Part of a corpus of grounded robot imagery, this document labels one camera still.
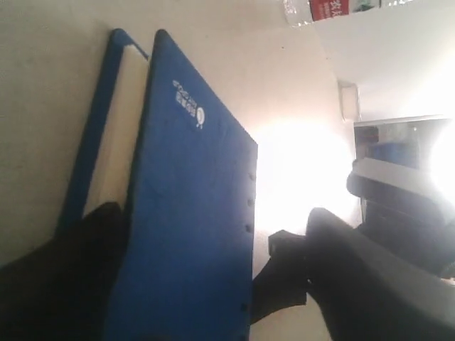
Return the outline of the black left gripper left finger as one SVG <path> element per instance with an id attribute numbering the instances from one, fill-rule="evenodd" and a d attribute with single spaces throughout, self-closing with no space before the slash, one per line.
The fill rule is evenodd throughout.
<path id="1" fill-rule="evenodd" d="M 1 267 L 2 340 L 101 340 L 124 256 L 124 215 L 106 202 Z"/>

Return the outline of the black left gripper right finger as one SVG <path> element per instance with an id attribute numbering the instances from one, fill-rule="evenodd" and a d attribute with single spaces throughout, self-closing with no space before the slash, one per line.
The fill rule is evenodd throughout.
<path id="1" fill-rule="evenodd" d="M 323 208 L 307 228 L 311 295 L 332 340 L 453 340 L 454 286 Z"/>

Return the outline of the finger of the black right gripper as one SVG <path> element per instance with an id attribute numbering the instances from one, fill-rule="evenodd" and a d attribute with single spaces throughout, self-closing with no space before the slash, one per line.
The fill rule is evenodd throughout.
<path id="1" fill-rule="evenodd" d="M 304 306 L 309 287 L 306 238 L 281 230 L 268 238 L 269 260 L 252 281 L 250 323 Z"/>

